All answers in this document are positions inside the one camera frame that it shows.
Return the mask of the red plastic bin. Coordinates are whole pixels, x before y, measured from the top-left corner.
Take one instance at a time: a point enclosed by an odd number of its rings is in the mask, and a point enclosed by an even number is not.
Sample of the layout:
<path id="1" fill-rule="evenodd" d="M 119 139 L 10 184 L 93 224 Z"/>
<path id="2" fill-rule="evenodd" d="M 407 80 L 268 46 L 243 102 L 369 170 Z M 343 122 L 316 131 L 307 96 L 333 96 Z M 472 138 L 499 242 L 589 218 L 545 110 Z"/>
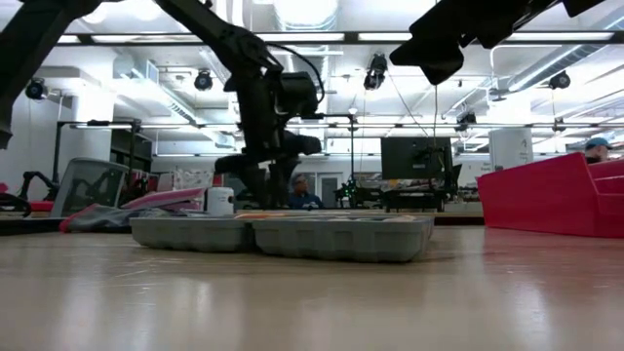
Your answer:
<path id="1" fill-rule="evenodd" d="M 488 227 L 624 239 L 624 160 L 589 164 L 572 153 L 477 183 Z"/>

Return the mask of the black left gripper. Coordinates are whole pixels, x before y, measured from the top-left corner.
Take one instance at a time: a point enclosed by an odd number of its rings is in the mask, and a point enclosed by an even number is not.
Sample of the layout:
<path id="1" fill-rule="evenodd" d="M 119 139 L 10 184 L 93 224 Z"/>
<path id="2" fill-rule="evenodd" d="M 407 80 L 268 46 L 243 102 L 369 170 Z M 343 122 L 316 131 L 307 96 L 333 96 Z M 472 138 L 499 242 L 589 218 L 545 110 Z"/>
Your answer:
<path id="1" fill-rule="evenodd" d="M 280 75 L 285 72 L 267 71 L 253 75 L 234 74 L 225 89 L 237 94 L 240 107 L 239 129 L 245 147 L 240 154 L 224 156 L 214 164 L 218 174 L 242 172 L 242 181 L 261 208 L 267 206 L 265 170 L 256 166 L 269 165 L 269 193 L 272 209 L 284 208 L 289 199 L 289 185 L 300 154 L 310 155 L 322 149 L 313 136 L 298 136 L 286 130 L 291 118 L 304 115 L 282 115 L 276 111 L 276 95 Z"/>

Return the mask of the person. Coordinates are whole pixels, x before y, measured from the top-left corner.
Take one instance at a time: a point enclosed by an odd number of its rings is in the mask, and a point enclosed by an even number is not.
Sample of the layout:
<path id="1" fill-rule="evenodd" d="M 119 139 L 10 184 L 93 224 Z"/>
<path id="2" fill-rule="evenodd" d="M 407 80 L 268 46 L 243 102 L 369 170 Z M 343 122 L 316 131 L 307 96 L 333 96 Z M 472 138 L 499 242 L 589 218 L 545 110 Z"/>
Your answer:
<path id="1" fill-rule="evenodd" d="M 584 147 L 585 159 L 588 164 L 606 161 L 612 145 L 603 137 L 590 138 Z"/>
<path id="2" fill-rule="evenodd" d="M 322 200 L 311 193 L 304 175 L 296 175 L 292 179 L 292 193 L 289 195 L 288 206 L 295 210 L 322 209 Z"/>

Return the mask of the grey work glove black fingers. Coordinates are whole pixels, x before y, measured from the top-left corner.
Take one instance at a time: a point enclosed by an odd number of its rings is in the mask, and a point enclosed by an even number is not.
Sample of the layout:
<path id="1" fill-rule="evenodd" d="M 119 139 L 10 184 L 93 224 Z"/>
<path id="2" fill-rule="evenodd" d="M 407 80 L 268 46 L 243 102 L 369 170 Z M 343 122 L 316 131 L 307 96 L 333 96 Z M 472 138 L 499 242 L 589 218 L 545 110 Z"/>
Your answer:
<path id="1" fill-rule="evenodd" d="M 131 219 L 144 217 L 187 217 L 187 214 L 160 208 L 129 210 L 97 204 L 93 214 L 71 225 L 69 233 L 131 233 Z"/>

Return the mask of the pink flat box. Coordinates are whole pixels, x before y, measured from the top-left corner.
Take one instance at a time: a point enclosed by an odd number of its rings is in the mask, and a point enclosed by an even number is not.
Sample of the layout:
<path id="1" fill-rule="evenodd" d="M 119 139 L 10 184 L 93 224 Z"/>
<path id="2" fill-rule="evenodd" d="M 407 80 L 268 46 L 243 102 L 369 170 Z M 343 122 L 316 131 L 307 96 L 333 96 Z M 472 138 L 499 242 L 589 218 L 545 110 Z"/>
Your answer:
<path id="1" fill-rule="evenodd" d="M 205 192 L 205 187 L 171 190 L 165 192 L 152 192 L 122 205 L 121 208 L 129 210 L 161 208 L 178 203 L 194 201 L 202 198 Z"/>

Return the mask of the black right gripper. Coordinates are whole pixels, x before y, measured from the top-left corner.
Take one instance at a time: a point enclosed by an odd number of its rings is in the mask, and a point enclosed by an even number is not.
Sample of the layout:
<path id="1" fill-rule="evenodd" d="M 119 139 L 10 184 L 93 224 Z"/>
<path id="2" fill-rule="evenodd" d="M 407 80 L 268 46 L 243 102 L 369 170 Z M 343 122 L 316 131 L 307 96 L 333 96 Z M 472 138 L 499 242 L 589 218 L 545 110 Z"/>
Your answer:
<path id="1" fill-rule="evenodd" d="M 441 0 L 442 9 L 431 9 L 410 27 L 410 39 L 390 54 L 396 66 L 419 67 L 437 86 L 464 63 L 459 45 L 477 39 L 486 48 L 513 32 L 530 0 Z"/>

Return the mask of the black metal stand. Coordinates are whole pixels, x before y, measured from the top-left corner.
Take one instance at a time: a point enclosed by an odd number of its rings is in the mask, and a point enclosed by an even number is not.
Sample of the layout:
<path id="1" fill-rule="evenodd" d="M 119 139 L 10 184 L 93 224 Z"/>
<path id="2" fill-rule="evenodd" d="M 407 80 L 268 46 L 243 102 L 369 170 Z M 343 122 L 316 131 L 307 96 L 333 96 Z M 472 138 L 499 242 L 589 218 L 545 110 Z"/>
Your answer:
<path id="1" fill-rule="evenodd" d="M 141 122 L 138 119 L 132 119 L 128 122 L 114 122 L 114 121 L 101 121 L 101 120 L 90 120 L 87 122 L 80 121 L 58 121 L 56 126 L 56 135 L 55 135 L 55 148 L 54 148 L 54 162 L 53 162 L 53 182 L 59 183 L 59 150 L 60 150 L 60 140 L 62 129 L 65 126 L 70 126 L 72 128 L 77 127 L 85 127 L 87 129 L 124 129 L 129 130 L 131 133 L 130 140 L 130 159 L 129 159 L 129 170 L 126 174 L 126 189 L 129 190 L 132 185 L 132 170 L 135 161 L 135 148 L 136 148 L 136 135 L 143 128 Z"/>

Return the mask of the white column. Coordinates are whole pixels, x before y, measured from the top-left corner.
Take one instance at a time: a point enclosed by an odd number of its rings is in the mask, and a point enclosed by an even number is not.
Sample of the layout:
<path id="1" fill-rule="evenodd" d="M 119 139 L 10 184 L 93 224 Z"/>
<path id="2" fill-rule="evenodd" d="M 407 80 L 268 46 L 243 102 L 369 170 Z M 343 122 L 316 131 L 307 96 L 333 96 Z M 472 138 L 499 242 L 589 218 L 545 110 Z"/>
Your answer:
<path id="1" fill-rule="evenodd" d="M 533 162 L 529 128 L 505 128 L 488 133 L 490 165 L 494 172 Z"/>

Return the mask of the grey plastic tool case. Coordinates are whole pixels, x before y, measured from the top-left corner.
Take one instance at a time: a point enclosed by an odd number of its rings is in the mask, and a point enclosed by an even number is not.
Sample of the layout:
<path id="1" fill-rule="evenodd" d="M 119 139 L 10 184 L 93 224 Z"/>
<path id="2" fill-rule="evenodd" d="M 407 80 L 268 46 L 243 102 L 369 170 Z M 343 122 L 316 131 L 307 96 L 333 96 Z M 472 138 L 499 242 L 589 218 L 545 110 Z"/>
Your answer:
<path id="1" fill-rule="evenodd" d="M 290 258 L 404 263 L 427 250 L 435 219 L 387 214 L 139 217 L 133 239 L 151 249 L 260 252 Z"/>

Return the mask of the white cylindrical container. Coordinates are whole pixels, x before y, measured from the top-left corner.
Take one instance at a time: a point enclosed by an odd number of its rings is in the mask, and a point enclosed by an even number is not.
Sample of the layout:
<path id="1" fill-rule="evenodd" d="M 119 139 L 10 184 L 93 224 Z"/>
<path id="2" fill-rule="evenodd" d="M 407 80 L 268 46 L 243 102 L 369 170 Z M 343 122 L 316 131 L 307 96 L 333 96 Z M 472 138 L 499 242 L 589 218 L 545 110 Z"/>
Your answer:
<path id="1" fill-rule="evenodd" d="M 230 187 L 211 187 L 207 191 L 206 211 L 209 215 L 234 214 L 234 190 Z"/>

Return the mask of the background robot station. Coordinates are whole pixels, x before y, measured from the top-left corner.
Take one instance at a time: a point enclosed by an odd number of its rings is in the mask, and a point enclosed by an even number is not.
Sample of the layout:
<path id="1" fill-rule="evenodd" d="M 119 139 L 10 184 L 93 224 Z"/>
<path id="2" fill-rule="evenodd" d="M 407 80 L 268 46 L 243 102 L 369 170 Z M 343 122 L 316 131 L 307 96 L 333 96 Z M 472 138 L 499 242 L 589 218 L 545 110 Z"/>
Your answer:
<path id="1" fill-rule="evenodd" d="M 383 190 L 381 187 L 362 187 L 349 181 L 333 192 L 340 208 L 384 210 L 386 213 L 403 210 L 443 213 L 452 204 L 478 202 L 476 187 L 453 189 L 409 186 Z"/>

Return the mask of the black monitor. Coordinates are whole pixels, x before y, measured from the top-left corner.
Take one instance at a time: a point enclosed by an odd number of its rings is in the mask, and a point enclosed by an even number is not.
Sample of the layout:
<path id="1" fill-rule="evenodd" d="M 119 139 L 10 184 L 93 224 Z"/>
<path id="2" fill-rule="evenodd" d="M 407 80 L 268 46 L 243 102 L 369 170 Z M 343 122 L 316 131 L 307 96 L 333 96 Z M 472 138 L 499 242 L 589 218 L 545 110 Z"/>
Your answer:
<path id="1" fill-rule="evenodd" d="M 451 174 L 449 137 L 391 136 L 380 145 L 383 179 L 444 179 Z"/>

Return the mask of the black pole stand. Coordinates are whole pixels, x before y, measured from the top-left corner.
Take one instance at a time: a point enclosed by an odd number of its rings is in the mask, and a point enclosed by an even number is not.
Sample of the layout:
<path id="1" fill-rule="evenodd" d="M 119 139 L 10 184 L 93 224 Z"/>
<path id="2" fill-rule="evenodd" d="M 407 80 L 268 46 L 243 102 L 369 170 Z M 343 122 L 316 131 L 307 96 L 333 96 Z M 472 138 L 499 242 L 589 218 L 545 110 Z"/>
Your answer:
<path id="1" fill-rule="evenodd" d="M 344 118 L 347 119 L 347 122 L 340 124 L 337 122 L 332 123 L 320 123 L 318 124 L 319 128 L 322 129 L 347 129 L 349 132 L 349 140 L 350 147 L 348 149 L 348 153 L 336 153 L 336 152 L 328 152 L 327 150 L 321 149 L 318 152 L 314 152 L 310 155 L 303 155 L 300 157 L 301 165 L 303 166 L 304 173 L 310 172 L 315 175 L 315 189 L 317 190 L 317 194 L 324 196 L 324 186 L 323 180 L 326 178 L 333 178 L 335 180 L 335 188 L 338 189 L 338 186 L 344 180 L 349 180 L 353 177 L 354 174 L 354 165 L 355 165 L 355 154 L 354 154 L 354 134 L 355 134 L 355 124 L 356 117 L 352 113 L 338 113 L 338 114 L 325 114 L 325 113 L 316 113 L 313 115 L 303 116 L 302 120 L 325 120 L 327 118 Z M 314 160 L 328 160 L 331 156 L 348 156 L 350 162 L 349 175 L 344 176 L 343 171 L 319 171 L 318 169 L 312 169 L 313 165 L 311 161 Z"/>

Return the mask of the black ceiling spot lamp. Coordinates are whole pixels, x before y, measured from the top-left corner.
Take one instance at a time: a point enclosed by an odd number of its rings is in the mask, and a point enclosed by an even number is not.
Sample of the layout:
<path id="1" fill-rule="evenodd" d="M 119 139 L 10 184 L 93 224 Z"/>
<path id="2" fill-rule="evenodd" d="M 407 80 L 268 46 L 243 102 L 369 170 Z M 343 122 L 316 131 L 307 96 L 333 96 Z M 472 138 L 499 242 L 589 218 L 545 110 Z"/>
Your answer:
<path id="1" fill-rule="evenodd" d="M 548 87 L 551 90 L 566 89 L 570 86 L 571 80 L 566 71 L 561 71 L 552 76 L 548 81 Z"/>
<path id="2" fill-rule="evenodd" d="M 367 91 L 374 91 L 380 88 L 385 80 L 388 64 L 384 54 L 374 54 L 370 61 L 365 80 L 363 83 Z"/>
<path id="3" fill-rule="evenodd" d="M 213 87 L 213 78 L 209 69 L 198 71 L 194 80 L 194 87 L 197 91 L 209 91 Z"/>
<path id="4" fill-rule="evenodd" d="M 473 111 L 464 112 L 456 118 L 455 130 L 457 132 L 467 131 L 471 125 L 477 123 L 477 116 Z"/>
<path id="5" fill-rule="evenodd" d="M 45 79 L 33 77 L 25 88 L 25 95 L 33 100 L 45 100 L 48 97 L 48 87 L 45 85 Z"/>

